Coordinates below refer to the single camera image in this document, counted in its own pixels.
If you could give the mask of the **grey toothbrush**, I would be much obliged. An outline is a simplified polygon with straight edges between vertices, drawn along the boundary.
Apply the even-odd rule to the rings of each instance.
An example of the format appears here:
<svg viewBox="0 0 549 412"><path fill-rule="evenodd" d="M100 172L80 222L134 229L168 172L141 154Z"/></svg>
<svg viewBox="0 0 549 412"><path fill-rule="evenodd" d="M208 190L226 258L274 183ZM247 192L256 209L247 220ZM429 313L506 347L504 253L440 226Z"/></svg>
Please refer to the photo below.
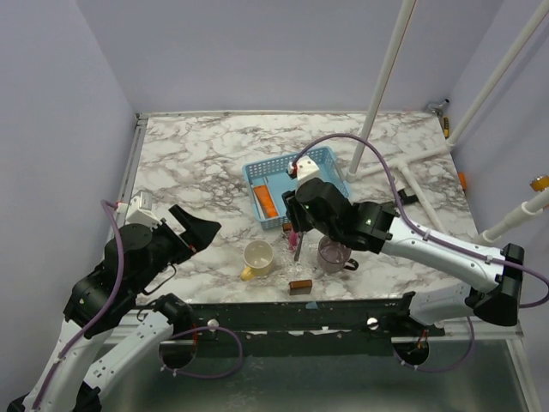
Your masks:
<svg viewBox="0 0 549 412"><path fill-rule="evenodd" d="M296 236L297 236L297 245L294 252L293 260L295 262L298 262L301 254L305 233L297 233Z"/></svg>

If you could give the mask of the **mauve mug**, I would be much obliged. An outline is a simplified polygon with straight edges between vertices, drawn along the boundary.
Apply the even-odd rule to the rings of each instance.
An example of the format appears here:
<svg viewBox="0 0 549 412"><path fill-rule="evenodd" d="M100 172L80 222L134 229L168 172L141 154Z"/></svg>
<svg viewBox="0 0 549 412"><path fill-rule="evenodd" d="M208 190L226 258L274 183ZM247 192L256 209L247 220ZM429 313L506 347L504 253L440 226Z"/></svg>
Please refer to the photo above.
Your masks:
<svg viewBox="0 0 549 412"><path fill-rule="evenodd" d="M321 270L334 274L342 270L356 271L359 263L351 258L352 250L323 236L318 242L317 263Z"/></svg>

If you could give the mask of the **yellow mug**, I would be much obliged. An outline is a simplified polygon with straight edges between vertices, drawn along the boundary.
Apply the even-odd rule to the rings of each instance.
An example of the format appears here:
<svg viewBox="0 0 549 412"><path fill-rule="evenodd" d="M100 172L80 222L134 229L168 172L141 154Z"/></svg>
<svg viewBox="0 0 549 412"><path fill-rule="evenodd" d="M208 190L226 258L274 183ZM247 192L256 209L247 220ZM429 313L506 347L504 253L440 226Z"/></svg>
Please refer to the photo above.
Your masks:
<svg viewBox="0 0 549 412"><path fill-rule="evenodd" d="M265 240L253 240L244 248L244 269L240 279L243 282L255 277L267 276L274 268L274 251Z"/></svg>

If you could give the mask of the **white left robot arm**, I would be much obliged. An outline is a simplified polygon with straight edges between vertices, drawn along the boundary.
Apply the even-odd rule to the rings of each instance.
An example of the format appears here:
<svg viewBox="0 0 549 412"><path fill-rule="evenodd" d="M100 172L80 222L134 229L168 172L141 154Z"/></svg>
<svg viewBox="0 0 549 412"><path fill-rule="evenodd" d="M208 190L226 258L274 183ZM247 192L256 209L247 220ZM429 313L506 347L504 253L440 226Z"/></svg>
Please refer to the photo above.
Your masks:
<svg viewBox="0 0 549 412"><path fill-rule="evenodd" d="M197 218L177 205L169 211L183 233L138 207L130 207L123 226L111 223L113 238L103 260L72 288L45 370L28 394L9 404L10 411L99 411L107 390L141 354L191 330L190 307L167 294L156 300L135 332L103 357L97 355L148 284L207 249L221 229L219 222Z"/></svg>

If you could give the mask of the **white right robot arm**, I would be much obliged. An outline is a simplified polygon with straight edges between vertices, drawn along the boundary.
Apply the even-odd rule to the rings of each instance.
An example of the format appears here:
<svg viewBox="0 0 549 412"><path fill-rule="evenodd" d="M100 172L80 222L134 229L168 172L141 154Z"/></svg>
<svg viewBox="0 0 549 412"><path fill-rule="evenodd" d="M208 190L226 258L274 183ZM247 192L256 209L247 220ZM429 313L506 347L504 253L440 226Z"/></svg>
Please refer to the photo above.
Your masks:
<svg viewBox="0 0 549 412"><path fill-rule="evenodd" d="M353 251L406 258L458 279L454 286L414 292L395 314L395 327L414 336L426 325L476 316L498 326L518 322L524 250L485 247L405 220L393 203L352 203L331 183L311 179L282 195L287 217L300 232L316 229Z"/></svg>

